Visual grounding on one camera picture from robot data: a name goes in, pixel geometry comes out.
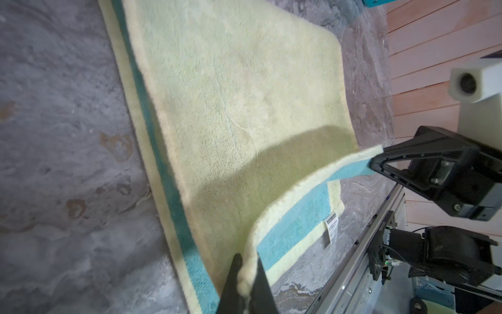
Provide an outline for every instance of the table surface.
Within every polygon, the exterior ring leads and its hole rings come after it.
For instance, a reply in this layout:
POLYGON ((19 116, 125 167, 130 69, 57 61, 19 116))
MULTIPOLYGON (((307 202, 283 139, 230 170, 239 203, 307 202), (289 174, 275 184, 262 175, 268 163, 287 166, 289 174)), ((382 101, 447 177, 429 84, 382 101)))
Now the table surface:
MULTIPOLYGON (((274 0, 342 45, 360 148, 393 122, 386 13, 360 0, 274 0)), ((187 313, 95 0, 0 5, 3 313, 187 313)), ((336 245, 319 239, 272 287, 304 312, 391 190, 342 181, 336 245)))

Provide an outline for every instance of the care label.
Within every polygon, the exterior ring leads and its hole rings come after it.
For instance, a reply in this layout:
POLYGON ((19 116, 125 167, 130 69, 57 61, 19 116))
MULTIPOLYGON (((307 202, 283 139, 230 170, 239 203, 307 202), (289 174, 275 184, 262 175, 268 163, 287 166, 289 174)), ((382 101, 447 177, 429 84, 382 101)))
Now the care label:
POLYGON ((332 213, 324 222, 328 228, 329 244, 333 244, 336 242, 336 237, 338 236, 338 216, 336 213, 332 213))

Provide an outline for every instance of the wooden wall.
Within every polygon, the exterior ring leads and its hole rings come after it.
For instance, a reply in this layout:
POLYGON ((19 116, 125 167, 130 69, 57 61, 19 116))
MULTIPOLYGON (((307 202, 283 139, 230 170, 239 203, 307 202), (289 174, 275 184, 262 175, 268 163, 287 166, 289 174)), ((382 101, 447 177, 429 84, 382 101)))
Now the wooden wall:
MULTIPOLYGON (((502 49, 502 0, 398 0, 386 9, 396 142, 421 125, 456 131, 451 68, 502 49)), ((502 211, 488 223, 473 222, 452 218, 411 192, 406 200, 411 223, 502 236, 502 211)))

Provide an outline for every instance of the teal stripe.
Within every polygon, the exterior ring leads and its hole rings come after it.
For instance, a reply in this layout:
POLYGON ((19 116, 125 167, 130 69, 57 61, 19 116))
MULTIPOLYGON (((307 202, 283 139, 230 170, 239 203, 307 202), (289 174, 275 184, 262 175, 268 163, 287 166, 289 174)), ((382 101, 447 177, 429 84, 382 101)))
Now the teal stripe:
POLYGON ((209 274, 204 267, 204 263, 202 262, 197 246, 192 238, 190 228, 188 227, 185 211, 183 210, 183 204, 181 203, 180 192, 176 187, 173 169, 170 164, 163 162, 161 152, 157 146, 154 124, 152 122, 152 111, 150 110, 151 104, 148 99, 148 93, 145 88, 143 76, 138 69, 131 43, 129 41, 129 33, 126 27, 126 19, 122 3, 120 0, 112 0, 112 5, 115 10, 118 24, 122 32, 122 37, 125 42, 125 47, 129 55, 129 60, 131 62, 131 69, 133 71, 143 117, 147 125, 148 135, 150 137, 155 160, 157 162, 157 168, 162 180, 162 186, 164 188, 164 194, 166 195, 171 219, 173 220, 176 235, 178 236, 178 241, 180 243, 183 259, 187 265, 188 274, 195 289, 195 293, 197 294, 202 313, 214 314, 218 308, 219 297, 211 279, 209 278, 209 274))
POLYGON ((374 171, 368 168, 368 163, 369 159, 366 159, 338 169, 327 180, 310 190, 281 218, 257 247, 266 271, 331 213, 327 182, 373 174, 374 171))

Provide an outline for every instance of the bath mat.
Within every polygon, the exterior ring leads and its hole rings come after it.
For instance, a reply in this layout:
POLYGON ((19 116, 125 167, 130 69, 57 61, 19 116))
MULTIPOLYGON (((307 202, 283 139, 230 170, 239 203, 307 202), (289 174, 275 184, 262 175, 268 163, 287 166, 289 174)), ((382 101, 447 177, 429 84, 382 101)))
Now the bath mat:
POLYGON ((330 32, 261 0, 99 3, 189 310, 214 313, 235 253, 273 284, 382 149, 357 152, 330 32))

